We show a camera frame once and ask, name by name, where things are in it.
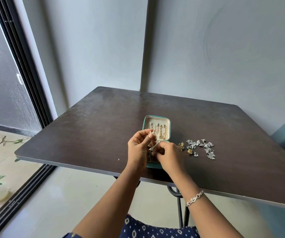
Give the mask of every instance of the table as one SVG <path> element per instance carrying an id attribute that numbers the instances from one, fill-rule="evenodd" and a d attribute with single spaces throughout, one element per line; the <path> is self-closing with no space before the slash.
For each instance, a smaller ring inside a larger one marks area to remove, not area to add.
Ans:
<path id="1" fill-rule="evenodd" d="M 170 141 L 206 139 L 215 160 L 197 147 L 184 151 L 186 169 L 207 193 L 285 208 L 285 151 L 236 105 L 97 87 L 15 154 L 35 161 L 119 176 L 127 142 L 146 115 L 171 120 Z M 162 169 L 147 168 L 141 181 L 175 187 Z"/>

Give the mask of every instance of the tiled floor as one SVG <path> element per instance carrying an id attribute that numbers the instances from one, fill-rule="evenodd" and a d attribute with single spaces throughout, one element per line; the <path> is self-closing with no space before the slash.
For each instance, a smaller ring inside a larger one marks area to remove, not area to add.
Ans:
<path id="1" fill-rule="evenodd" d="M 3 136 L 6 136 L 6 140 L 8 141 L 29 138 L 23 135 L 0 131 L 0 142 Z M 21 145 L 21 143 L 13 144 L 11 142 L 7 142 L 5 146 L 0 144 L 0 175 L 5 175 L 0 182 L 9 188 L 10 194 L 8 198 L 10 198 L 42 165 L 23 160 L 15 162 L 16 157 L 14 152 Z M 5 202 L 6 200 L 1 201 L 0 207 Z"/>
<path id="2" fill-rule="evenodd" d="M 112 176 L 57 168 L 0 232 L 0 238 L 62 237 L 114 181 Z M 244 237 L 273 237 L 253 203 L 215 195 L 208 197 Z M 179 226 L 177 200 L 163 185 L 141 182 L 129 213 L 158 227 Z"/>

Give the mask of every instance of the teal jewelry box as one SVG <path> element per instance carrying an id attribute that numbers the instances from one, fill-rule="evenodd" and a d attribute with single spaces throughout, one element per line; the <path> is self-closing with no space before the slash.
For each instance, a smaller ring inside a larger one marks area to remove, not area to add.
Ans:
<path id="1" fill-rule="evenodd" d="M 147 115 L 144 119 L 142 129 L 152 128 L 153 134 L 156 135 L 157 141 L 156 144 L 151 147 L 149 150 L 152 151 L 153 148 L 161 141 L 168 142 L 171 134 L 171 122 L 168 118 Z M 161 164 L 151 156 L 151 152 L 148 152 L 147 155 L 147 167 L 148 168 L 158 168 L 162 169 Z"/>

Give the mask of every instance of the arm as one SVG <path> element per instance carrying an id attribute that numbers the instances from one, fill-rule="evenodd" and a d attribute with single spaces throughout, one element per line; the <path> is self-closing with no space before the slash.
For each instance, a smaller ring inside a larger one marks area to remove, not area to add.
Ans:
<path id="1" fill-rule="evenodd" d="M 128 162 L 119 178 L 73 229 L 82 238 L 119 237 L 140 176 L 147 165 L 152 129 L 137 132 L 128 142 Z"/>
<path id="2" fill-rule="evenodd" d="M 173 143 L 160 142 L 152 153 L 161 163 L 163 169 L 169 174 L 172 181 L 180 190 L 185 202 L 200 193 L 200 188 L 184 169 L 181 149 Z M 196 223 L 196 228 L 202 238 L 239 238 L 243 237 L 222 213 L 203 194 L 189 207 L 190 213 Z"/>

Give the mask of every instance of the silver bracelet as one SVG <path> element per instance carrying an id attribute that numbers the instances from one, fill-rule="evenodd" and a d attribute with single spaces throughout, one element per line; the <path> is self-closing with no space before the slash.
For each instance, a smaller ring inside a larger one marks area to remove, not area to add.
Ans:
<path id="1" fill-rule="evenodd" d="M 204 193 L 203 191 L 201 191 L 200 193 L 198 193 L 195 197 L 193 197 L 191 200 L 189 200 L 189 201 L 185 204 L 185 206 L 186 206 L 186 207 L 190 206 L 190 205 L 191 205 L 192 203 L 194 203 L 198 198 L 200 198 L 203 193 Z"/>

